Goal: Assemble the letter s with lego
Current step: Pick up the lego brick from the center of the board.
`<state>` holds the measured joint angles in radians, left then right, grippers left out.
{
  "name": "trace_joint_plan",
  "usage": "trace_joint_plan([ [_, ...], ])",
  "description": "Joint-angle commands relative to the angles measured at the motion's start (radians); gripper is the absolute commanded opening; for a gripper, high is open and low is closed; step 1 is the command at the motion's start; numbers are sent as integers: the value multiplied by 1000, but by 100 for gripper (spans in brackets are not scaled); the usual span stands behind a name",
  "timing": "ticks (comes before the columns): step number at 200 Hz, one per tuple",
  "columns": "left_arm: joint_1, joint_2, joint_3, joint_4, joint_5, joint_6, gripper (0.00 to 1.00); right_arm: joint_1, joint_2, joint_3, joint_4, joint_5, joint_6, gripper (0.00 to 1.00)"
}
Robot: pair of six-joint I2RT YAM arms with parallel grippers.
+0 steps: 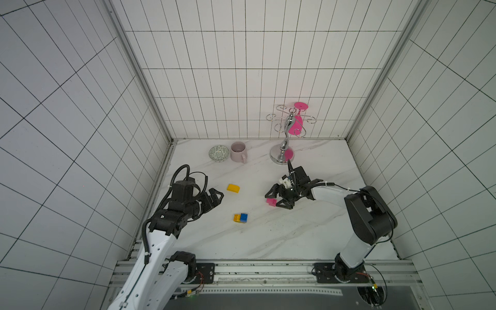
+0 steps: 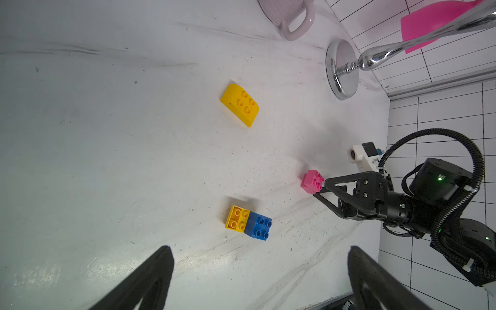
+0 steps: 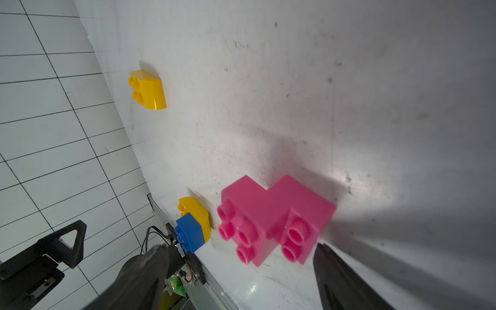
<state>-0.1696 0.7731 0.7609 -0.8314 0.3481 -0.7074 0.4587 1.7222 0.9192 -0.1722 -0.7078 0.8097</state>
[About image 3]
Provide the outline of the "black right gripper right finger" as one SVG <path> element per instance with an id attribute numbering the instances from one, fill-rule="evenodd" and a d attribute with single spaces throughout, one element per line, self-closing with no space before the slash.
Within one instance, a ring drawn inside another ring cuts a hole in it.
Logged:
<path id="1" fill-rule="evenodd" d="M 328 245 L 317 245 L 313 266 L 324 309 L 392 309 Z"/>

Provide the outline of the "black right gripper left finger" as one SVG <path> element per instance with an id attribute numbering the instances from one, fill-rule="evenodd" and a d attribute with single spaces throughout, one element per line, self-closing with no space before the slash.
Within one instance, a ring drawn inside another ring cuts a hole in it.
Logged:
<path id="1" fill-rule="evenodd" d="M 169 250 L 156 245 L 135 261 L 86 309 L 158 309 L 169 269 Z"/>

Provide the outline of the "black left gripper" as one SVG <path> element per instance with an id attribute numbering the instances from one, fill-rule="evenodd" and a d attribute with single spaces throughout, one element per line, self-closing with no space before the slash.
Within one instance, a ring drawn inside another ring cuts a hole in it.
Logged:
<path id="1" fill-rule="evenodd" d="M 87 225 L 77 220 L 1 264 L 1 309 L 33 309 L 64 279 L 60 263 L 83 259 Z"/>

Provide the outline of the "blue lego brick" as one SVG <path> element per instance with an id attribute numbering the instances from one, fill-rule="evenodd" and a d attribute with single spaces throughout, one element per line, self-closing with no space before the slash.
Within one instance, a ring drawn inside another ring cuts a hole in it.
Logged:
<path id="1" fill-rule="evenodd" d="M 177 219 L 176 223 L 177 226 L 174 228 L 174 232 L 177 235 L 179 244 L 186 253 L 195 253 L 205 244 L 202 228 L 190 214 Z"/>

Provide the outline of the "pink lego brick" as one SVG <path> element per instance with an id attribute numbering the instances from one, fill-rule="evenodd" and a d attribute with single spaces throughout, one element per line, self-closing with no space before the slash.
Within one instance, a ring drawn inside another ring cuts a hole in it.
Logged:
<path id="1" fill-rule="evenodd" d="M 236 243 L 243 264 L 260 267 L 281 240 L 289 207 L 271 189 L 244 176 L 222 190 L 217 213 L 220 236 Z"/>
<path id="2" fill-rule="evenodd" d="M 274 235 L 282 254 L 305 264 L 337 206 L 288 175 L 269 189 L 269 201 L 284 211 Z"/>

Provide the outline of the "yellow curved lego brick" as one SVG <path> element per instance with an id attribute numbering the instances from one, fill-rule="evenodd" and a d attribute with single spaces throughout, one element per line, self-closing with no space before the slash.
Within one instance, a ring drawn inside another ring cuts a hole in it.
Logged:
<path id="1" fill-rule="evenodd" d="M 133 88 L 133 100 L 148 110 L 159 111 L 167 108 L 161 79 L 146 71 L 132 71 L 128 79 Z"/>

